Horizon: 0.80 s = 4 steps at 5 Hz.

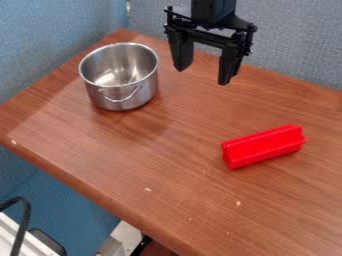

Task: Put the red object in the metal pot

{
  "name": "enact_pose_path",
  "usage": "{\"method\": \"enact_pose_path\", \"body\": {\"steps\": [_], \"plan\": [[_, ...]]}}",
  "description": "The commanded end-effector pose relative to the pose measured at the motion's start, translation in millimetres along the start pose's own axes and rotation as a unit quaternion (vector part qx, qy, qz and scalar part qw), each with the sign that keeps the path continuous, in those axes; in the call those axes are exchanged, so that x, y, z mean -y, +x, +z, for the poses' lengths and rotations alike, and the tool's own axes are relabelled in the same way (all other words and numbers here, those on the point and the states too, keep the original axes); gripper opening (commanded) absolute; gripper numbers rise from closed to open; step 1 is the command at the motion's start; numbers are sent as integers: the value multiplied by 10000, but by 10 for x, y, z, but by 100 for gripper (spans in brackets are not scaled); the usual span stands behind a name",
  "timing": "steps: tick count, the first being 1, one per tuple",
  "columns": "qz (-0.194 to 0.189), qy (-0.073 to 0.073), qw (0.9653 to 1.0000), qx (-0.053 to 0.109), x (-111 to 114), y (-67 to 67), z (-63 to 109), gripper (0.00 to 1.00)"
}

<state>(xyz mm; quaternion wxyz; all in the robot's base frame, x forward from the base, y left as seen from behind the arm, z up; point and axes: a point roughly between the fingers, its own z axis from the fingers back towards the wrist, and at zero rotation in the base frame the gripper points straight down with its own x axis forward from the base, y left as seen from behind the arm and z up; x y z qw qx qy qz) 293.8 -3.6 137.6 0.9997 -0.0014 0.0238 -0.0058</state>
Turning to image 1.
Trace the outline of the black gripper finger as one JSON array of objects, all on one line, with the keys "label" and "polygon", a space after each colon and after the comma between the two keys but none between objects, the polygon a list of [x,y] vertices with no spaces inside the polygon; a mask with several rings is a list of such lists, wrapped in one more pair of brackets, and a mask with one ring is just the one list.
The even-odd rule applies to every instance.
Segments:
[{"label": "black gripper finger", "polygon": [[187,33],[175,28],[167,30],[175,69],[185,71],[194,62],[194,41]]},{"label": "black gripper finger", "polygon": [[238,45],[226,45],[219,58],[218,83],[227,85],[231,78],[238,74],[243,54]]}]

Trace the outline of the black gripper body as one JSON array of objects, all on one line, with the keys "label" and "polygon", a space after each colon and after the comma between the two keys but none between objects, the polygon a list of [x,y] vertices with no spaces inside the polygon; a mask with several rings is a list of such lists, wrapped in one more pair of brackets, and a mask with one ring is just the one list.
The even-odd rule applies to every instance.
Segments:
[{"label": "black gripper body", "polygon": [[168,20],[172,18],[185,20],[194,28],[229,29],[245,33],[247,52],[251,52],[253,37],[258,27],[237,16],[237,2],[238,0],[191,0],[189,7],[168,5],[164,12]]}]

